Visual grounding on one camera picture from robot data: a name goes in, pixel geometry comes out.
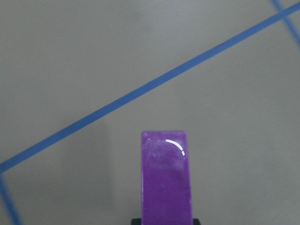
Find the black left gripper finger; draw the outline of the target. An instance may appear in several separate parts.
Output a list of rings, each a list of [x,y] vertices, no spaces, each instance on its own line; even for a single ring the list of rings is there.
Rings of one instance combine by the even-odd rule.
[[[131,225],[141,225],[142,219],[141,218],[133,218],[131,219]],[[193,218],[193,225],[201,225],[199,219]]]

